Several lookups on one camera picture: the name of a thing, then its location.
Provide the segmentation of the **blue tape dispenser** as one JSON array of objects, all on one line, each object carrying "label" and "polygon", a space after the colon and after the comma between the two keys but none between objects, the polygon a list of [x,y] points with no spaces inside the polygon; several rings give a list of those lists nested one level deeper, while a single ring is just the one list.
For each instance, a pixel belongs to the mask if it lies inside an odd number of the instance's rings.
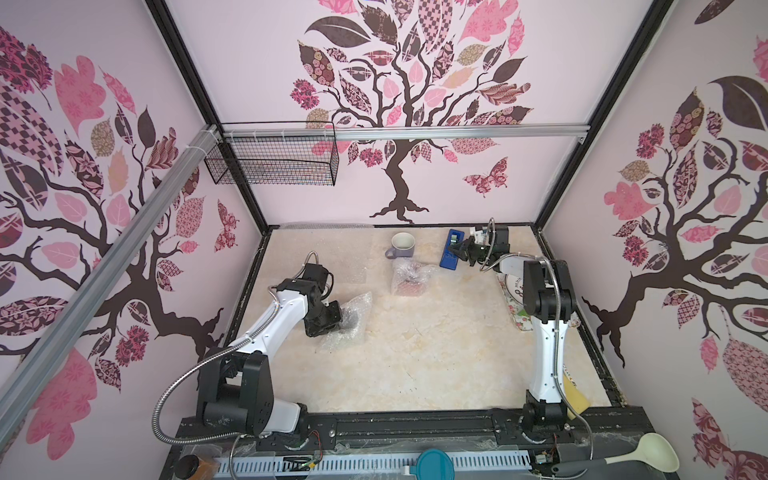
[{"label": "blue tape dispenser", "polygon": [[457,268],[459,258],[456,256],[455,250],[463,242],[464,237],[465,233],[463,231],[449,230],[439,262],[441,268],[446,270],[455,270]]}]

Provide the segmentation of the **white mug red inside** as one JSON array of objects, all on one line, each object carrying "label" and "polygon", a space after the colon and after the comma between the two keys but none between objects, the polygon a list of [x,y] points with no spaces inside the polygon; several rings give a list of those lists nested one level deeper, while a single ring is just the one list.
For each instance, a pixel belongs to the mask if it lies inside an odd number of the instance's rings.
[{"label": "white mug red inside", "polygon": [[344,335],[355,336],[365,319],[365,310],[356,307],[341,308],[340,332]]}]

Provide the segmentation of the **clear bubble wrap sheet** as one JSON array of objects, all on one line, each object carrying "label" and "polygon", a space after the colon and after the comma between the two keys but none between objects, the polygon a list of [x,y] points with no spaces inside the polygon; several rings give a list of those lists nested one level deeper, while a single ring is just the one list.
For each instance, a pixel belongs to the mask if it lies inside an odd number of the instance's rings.
[{"label": "clear bubble wrap sheet", "polygon": [[428,289],[429,282],[439,267],[413,258],[397,258],[392,263],[393,275],[390,292],[395,296],[419,297]]},{"label": "clear bubble wrap sheet", "polygon": [[372,309],[373,294],[371,292],[358,295],[344,303],[340,307],[341,322],[338,328],[323,337],[319,351],[332,353],[362,345]]}]

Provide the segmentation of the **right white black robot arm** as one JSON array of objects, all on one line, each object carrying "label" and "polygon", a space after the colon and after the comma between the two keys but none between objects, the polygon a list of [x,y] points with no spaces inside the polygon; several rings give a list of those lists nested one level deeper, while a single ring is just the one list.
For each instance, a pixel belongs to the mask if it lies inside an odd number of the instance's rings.
[{"label": "right white black robot arm", "polygon": [[565,392],[564,351],[575,294],[564,261],[513,252],[508,236],[490,221],[465,235],[448,235],[445,252],[482,271],[512,276],[522,281],[522,305],[534,334],[535,355],[530,386],[520,417],[526,433],[561,430],[576,409]]}]

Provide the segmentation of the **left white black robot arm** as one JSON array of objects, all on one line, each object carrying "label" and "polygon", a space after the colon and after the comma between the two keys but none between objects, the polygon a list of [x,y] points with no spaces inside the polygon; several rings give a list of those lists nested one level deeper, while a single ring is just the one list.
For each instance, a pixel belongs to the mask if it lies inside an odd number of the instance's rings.
[{"label": "left white black robot arm", "polygon": [[299,323],[310,337],[337,328],[341,311],[336,301],[326,301],[330,289],[323,275],[287,279],[272,291],[272,306],[231,344],[233,351],[202,368],[197,400],[201,423],[226,434],[296,431],[302,407],[275,396],[270,361]]}]

